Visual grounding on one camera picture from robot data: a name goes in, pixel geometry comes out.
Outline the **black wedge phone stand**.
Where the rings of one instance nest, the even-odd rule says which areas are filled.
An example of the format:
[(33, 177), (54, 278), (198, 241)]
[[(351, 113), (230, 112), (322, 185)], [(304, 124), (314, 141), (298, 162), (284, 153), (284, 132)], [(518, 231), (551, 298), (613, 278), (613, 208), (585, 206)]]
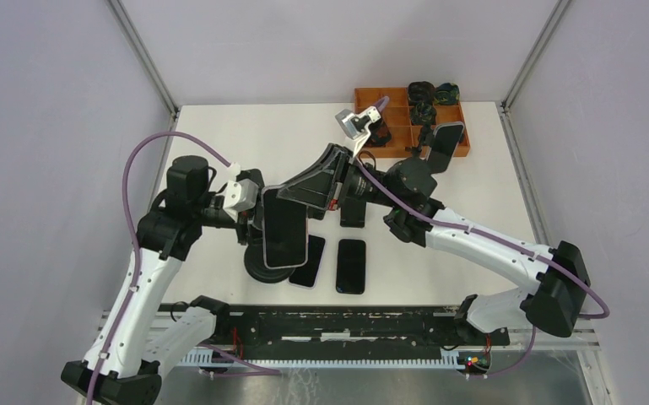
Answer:
[(366, 218), (366, 202), (353, 198), (344, 200), (339, 210), (339, 225), (342, 228), (363, 229)]

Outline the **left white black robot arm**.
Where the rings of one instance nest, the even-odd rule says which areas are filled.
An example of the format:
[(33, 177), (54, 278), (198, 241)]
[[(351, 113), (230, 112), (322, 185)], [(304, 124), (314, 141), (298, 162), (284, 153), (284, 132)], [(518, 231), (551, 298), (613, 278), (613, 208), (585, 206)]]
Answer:
[(105, 325), (81, 360), (64, 365), (61, 379), (88, 404), (153, 404), (164, 378), (200, 342), (222, 343), (231, 333), (229, 305), (198, 296), (154, 341), (148, 331), (165, 292), (203, 228), (249, 235), (264, 188), (258, 169), (238, 170), (217, 192), (217, 171), (200, 156), (182, 156), (165, 174), (165, 188), (138, 222), (128, 218), (134, 249)]

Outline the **black phone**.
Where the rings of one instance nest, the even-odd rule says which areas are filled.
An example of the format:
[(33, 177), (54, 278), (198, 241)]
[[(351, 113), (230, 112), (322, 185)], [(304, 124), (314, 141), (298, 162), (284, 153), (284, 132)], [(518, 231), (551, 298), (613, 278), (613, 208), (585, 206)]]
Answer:
[(366, 243), (358, 239), (342, 239), (338, 243), (335, 288), (340, 294), (365, 292)]

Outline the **pink case phone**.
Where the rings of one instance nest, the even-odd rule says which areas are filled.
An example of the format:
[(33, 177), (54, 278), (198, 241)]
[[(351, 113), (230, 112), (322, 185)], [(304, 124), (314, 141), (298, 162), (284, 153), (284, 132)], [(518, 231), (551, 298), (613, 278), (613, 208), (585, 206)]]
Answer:
[(434, 138), (430, 142), (426, 164), (431, 174), (440, 174), (447, 170), (457, 145), (463, 138), (465, 125), (461, 121), (442, 123), (433, 130)]

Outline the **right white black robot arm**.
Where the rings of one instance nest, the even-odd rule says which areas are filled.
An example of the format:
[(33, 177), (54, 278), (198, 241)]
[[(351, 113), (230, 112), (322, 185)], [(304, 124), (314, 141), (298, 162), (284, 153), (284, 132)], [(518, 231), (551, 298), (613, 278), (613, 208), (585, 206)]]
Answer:
[(383, 221), (401, 242), (451, 253), (514, 283), (502, 293), (466, 297), (453, 322), (462, 343), (526, 325), (570, 337), (592, 293), (580, 249), (565, 241), (556, 247), (528, 244), (486, 228), (435, 200), (436, 186), (423, 159), (409, 157), (379, 171), (330, 143), (318, 161), (279, 188), (278, 196), (316, 211), (355, 201), (389, 207)]

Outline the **black round stand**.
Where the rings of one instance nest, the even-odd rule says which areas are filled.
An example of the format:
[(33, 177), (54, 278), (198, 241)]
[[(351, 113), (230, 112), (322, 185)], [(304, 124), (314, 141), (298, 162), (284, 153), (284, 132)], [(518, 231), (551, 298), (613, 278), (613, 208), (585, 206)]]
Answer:
[(294, 271), (294, 267), (269, 269), (265, 266), (263, 245), (251, 244), (244, 253), (244, 266), (246, 272), (255, 280), (264, 284), (276, 284), (287, 279)]
[(417, 137), (416, 143), (413, 143), (411, 146), (405, 148), (407, 152), (410, 152), (412, 156), (420, 156), (425, 147), (430, 146), (431, 140), (434, 138), (433, 128), (431, 125), (422, 126), (419, 129), (419, 135)]

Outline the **lavender case phone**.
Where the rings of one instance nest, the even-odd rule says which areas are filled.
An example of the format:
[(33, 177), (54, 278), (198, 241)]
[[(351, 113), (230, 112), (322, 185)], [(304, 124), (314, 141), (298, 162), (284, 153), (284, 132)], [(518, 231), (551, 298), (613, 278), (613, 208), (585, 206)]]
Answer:
[(290, 274), (289, 284), (305, 289), (315, 287), (325, 246), (325, 238), (316, 235), (309, 236), (307, 261)]

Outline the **grey case phone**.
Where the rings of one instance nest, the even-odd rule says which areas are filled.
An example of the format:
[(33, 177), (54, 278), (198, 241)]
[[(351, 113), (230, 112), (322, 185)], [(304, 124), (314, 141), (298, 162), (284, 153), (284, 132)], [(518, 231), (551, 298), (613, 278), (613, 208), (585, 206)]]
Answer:
[(262, 239), (265, 267), (299, 267), (308, 258), (307, 206), (279, 197), (278, 187), (262, 193)]

